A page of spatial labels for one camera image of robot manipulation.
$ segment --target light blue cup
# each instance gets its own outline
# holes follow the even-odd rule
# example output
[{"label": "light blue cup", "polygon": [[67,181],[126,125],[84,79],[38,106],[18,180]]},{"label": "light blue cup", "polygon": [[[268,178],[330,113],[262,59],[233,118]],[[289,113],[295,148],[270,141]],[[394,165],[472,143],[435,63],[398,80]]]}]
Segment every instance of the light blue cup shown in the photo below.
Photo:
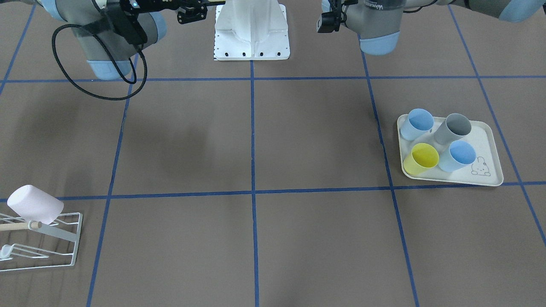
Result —
[{"label": "light blue cup", "polygon": [[432,129],[434,119],[424,109],[413,109],[409,112],[407,120],[400,128],[400,134],[408,141],[413,141]]},{"label": "light blue cup", "polygon": [[457,140],[449,145],[443,153],[440,154],[438,166],[444,172],[453,172],[465,166],[469,166],[476,160],[476,151],[474,147],[463,140]]}]

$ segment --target black cable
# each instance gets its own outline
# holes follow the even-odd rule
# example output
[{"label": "black cable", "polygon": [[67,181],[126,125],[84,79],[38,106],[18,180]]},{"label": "black cable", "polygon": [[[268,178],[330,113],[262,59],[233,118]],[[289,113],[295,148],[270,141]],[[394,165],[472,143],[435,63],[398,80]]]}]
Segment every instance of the black cable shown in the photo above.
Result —
[{"label": "black cable", "polygon": [[334,0],[328,0],[328,3],[330,3],[330,11],[335,11],[336,8],[335,8],[335,5],[334,5]]},{"label": "black cable", "polygon": [[[80,87],[78,84],[76,84],[76,82],[74,82],[74,80],[72,80],[72,78],[70,78],[70,76],[68,75],[68,73],[66,72],[66,70],[64,69],[63,65],[61,64],[61,60],[59,60],[59,56],[57,54],[57,46],[56,46],[56,39],[57,39],[57,35],[59,34],[59,32],[63,29],[66,29],[66,28],[80,28],[81,26],[80,25],[75,25],[75,24],[72,24],[72,23],[69,23],[67,25],[63,25],[63,26],[60,26],[59,28],[57,28],[54,32],[53,32],[53,35],[51,36],[51,48],[53,49],[53,57],[55,58],[55,61],[57,62],[57,64],[59,65],[59,68],[61,69],[62,73],[64,74],[65,78],[67,78],[67,80],[72,84],[74,85],[74,87],[76,87],[78,90],[82,91],[83,93],[86,93],[87,95],[89,96],[92,96],[94,98],[99,98],[99,99],[104,99],[104,100],[111,100],[111,101],[121,101],[121,100],[126,100],[126,99],[129,99],[133,96],[135,96],[136,94],[138,94],[144,87],[144,85],[146,84],[146,78],[148,76],[148,66],[146,64],[146,58],[144,57],[144,54],[142,53],[142,49],[137,49],[136,51],[138,52],[139,56],[142,58],[142,63],[143,63],[143,66],[144,66],[144,76],[142,78],[142,83],[140,84],[139,88],[134,91],[133,93],[125,96],[125,97],[105,97],[105,96],[100,96],[100,95],[97,95],[97,94],[94,94],[94,93],[91,93],[85,89],[83,89],[82,87]],[[97,36],[97,35],[93,35],[93,37],[99,42],[99,44],[104,48],[104,51],[106,52],[106,54],[108,55],[108,58],[110,58],[110,60],[112,61],[112,63],[114,64],[114,67],[116,68],[117,72],[120,74],[120,76],[123,78],[123,80],[129,84],[135,84],[137,82],[137,73],[135,71],[135,67],[133,65],[133,62],[131,62],[131,68],[133,69],[133,75],[134,75],[134,80],[133,81],[129,81],[127,80],[124,76],[123,76],[123,73],[121,72],[120,68],[117,66],[116,64],[116,61],[114,60],[114,58],[112,57],[112,54],[110,53],[110,51],[108,50],[108,48],[106,47],[106,45],[104,45],[103,41]]]},{"label": "black cable", "polygon": [[404,11],[404,13],[406,13],[406,14],[417,13],[417,12],[420,11],[422,8],[423,8],[423,7],[419,7],[418,9],[413,10],[413,11]]},{"label": "black cable", "polygon": [[97,0],[91,0],[91,2],[93,3],[93,6],[97,9],[97,11],[100,11],[100,7],[97,4]]},{"label": "black cable", "polygon": [[358,0],[346,0],[341,4],[341,14],[343,15],[343,18],[341,19],[341,23],[347,26],[347,10],[349,9],[350,5],[358,4]]},{"label": "black cable", "polygon": [[417,12],[420,11],[422,8],[429,7],[429,6],[433,5],[433,4],[435,4],[436,2],[438,2],[438,0],[433,0],[431,3],[429,3],[429,4],[427,4],[427,5],[424,5],[424,6],[422,6],[422,7],[419,7],[419,8],[416,9],[416,10],[413,10],[413,11],[404,11],[404,13],[408,13],[408,14],[409,14],[409,13],[417,13]]}]

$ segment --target coiled black cable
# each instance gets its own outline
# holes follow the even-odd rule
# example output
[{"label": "coiled black cable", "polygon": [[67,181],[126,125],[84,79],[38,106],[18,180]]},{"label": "coiled black cable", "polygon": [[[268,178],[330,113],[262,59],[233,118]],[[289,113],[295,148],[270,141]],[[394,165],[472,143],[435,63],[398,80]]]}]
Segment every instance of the coiled black cable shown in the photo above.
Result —
[{"label": "coiled black cable", "polygon": [[429,6],[433,5],[433,4],[435,4],[436,2],[438,2],[438,0],[434,0],[434,1],[432,1],[431,3],[429,3],[429,4],[427,4],[427,5],[424,5],[424,6],[422,6],[422,7],[419,7],[418,9],[413,10],[413,11],[404,11],[404,13],[417,13],[417,12],[420,11],[422,8],[429,7]]},{"label": "coiled black cable", "polygon": [[[57,54],[57,46],[56,46],[56,40],[57,40],[57,35],[59,34],[60,31],[66,29],[66,28],[81,28],[80,25],[75,25],[73,23],[69,23],[67,25],[62,25],[60,26],[59,28],[57,28],[54,32],[53,32],[53,35],[51,36],[51,48],[53,49],[53,57],[55,58],[55,61],[57,62],[57,65],[59,65],[59,68],[61,69],[62,73],[64,74],[65,78],[67,78],[67,80],[72,84],[74,85],[74,87],[76,87],[78,90],[80,90],[81,92],[89,95],[89,96],[92,96],[94,98],[99,98],[99,99],[104,99],[104,100],[110,100],[110,101],[121,101],[121,100],[126,100],[126,99],[129,99],[133,96],[135,96],[136,94],[138,94],[143,88],[144,88],[144,85],[146,84],[146,78],[148,76],[148,66],[146,64],[146,58],[144,57],[144,54],[142,53],[142,48],[136,48],[136,51],[137,53],[139,54],[139,56],[142,58],[142,63],[143,63],[143,66],[144,66],[144,76],[142,78],[142,83],[140,84],[139,88],[137,90],[135,90],[133,93],[127,95],[127,96],[124,96],[124,97],[106,97],[106,96],[100,96],[100,95],[97,95],[97,94],[94,94],[90,91],[87,91],[85,90],[84,88],[82,88],[81,86],[79,86],[78,84],[76,84],[76,82],[74,82],[74,80],[72,80],[72,78],[68,75],[68,73],[66,72],[66,70],[64,69],[63,65],[61,64],[61,60],[59,60],[59,56]],[[133,78],[134,80],[132,81],[129,81],[125,78],[125,76],[123,76],[123,73],[121,72],[120,68],[117,66],[117,63],[116,61],[114,60],[114,57],[112,56],[112,54],[110,53],[110,51],[108,50],[108,48],[106,47],[106,45],[104,44],[104,42],[97,36],[97,35],[92,35],[98,42],[99,44],[102,46],[102,48],[104,49],[104,51],[106,52],[106,54],[108,55],[108,58],[110,58],[110,61],[112,61],[112,64],[114,65],[114,67],[116,68],[117,72],[120,74],[120,77],[123,79],[123,81],[125,81],[126,83],[129,83],[129,84],[135,84],[137,83],[137,73],[135,71],[135,67],[134,67],[134,64],[133,62],[129,59],[129,61],[131,61],[131,68],[133,70]]]}]

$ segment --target gray cup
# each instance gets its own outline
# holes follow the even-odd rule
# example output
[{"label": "gray cup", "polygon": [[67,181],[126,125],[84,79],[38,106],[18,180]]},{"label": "gray cup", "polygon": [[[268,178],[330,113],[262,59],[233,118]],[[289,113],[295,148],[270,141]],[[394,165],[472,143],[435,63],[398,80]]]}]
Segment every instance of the gray cup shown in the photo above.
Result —
[{"label": "gray cup", "polygon": [[434,139],[440,144],[448,144],[468,135],[472,125],[466,116],[459,113],[449,114],[434,133]]}]

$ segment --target gray robot arm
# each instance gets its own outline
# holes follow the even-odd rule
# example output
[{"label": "gray robot arm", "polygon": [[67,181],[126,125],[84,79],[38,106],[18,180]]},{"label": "gray robot arm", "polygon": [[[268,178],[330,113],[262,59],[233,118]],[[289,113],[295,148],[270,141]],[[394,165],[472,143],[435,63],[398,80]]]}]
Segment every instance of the gray robot arm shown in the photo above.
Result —
[{"label": "gray robot arm", "polygon": [[545,0],[322,0],[317,31],[338,31],[339,25],[344,25],[360,35],[364,53],[385,55],[396,47],[402,14],[432,4],[458,5],[503,21],[520,22],[538,11]]},{"label": "gray robot arm", "polygon": [[[0,3],[11,1],[18,0],[0,0]],[[19,1],[38,3],[53,18],[71,24],[87,63],[102,80],[129,74],[132,70],[129,58],[165,36],[167,26],[159,11],[178,10],[179,23],[189,23],[205,19],[207,5],[223,4],[218,0],[213,3],[208,0]]]}]

